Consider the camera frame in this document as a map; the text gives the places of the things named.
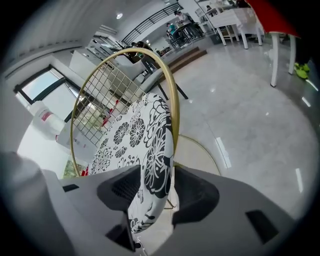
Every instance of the railing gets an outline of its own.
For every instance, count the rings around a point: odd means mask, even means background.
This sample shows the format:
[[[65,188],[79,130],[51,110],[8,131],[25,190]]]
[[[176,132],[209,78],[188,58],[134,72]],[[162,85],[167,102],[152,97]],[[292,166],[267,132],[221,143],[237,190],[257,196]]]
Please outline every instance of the railing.
[[[138,26],[136,26],[123,40],[122,42],[127,44],[128,46],[144,31],[150,28],[153,24],[157,23],[158,21],[164,19],[165,17],[171,15],[176,10],[181,10],[183,7],[178,4],[174,3],[158,12],[150,16],[149,18],[142,21]]]

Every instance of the floral cushion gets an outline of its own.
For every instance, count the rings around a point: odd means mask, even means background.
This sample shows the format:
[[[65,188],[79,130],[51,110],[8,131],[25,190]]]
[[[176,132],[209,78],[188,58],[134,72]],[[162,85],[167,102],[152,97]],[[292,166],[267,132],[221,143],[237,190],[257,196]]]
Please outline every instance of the floral cushion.
[[[151,226],[164,209],[171,183],[174,145],[170,110],[157,94],[134,102],[107,128],[89,175],[141,166],[140,188],[128,209],[133,233]]]

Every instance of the green shoe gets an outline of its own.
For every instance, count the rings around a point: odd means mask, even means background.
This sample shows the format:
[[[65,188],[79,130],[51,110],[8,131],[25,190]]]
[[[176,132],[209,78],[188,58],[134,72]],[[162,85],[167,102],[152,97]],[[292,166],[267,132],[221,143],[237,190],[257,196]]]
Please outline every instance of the green shoe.
[[[308,67],[308,64],[307,64],[307,63],[304,64],[302,67],[303,67],[303,70],[304,70],[305,72],[309,72],[309,71],[310,71],[310,68]]]
[[[307,79],[308,74],[306,71],[304,71],[303,65],[294,65],[294,70],[296,72],[296,75],[302,79]]]

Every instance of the tiled floor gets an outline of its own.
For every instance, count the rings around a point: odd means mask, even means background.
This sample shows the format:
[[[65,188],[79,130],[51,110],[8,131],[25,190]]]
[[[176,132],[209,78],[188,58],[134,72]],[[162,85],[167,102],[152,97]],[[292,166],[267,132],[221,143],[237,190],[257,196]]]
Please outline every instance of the tiled floor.
[[[213,45],[176,72],[176,83],[189,96],[180,97],[180,133],[224,163],[218,166],[223,176],[255,187],[297,219],[319,166],[320,92],[288,74],[290,53],[283,45],[278,84],[271,87],[271,48]]]

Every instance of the step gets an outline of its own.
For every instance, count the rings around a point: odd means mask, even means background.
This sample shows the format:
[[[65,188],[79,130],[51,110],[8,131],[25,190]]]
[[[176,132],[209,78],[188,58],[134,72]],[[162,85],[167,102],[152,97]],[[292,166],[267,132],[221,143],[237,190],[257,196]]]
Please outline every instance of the step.
[[[175,60],[173,60],[172,62],[169,63],[169,68],[171,68],[173,65],[175,65],[176,63],[180,62],[181,60],[187,58],[188,56],[190,56],[191,54],[200,51],[199,47],[195,47],[192,48],[191,50],[187,51],[186,53],[182,54],[181,56],[179,56],[178,58],[176,58]]]
[[[188,65],[189,63],[195,61],[196,59],[199,59],[200,57],[204,56],[207,54],[207,50],[199,50],[194,52],[193,54],[189,55],[188,57],[180,60],[179,62],[177,62],[175,65],[173,65],[172,67],[170,67],[170,70],[172,73],[177,72],[178,70],[182,69],[183,67],[185,67],[186,65]],[[158,81],[159,83],[163,82],[165,80],[165,76],[162,75]]]

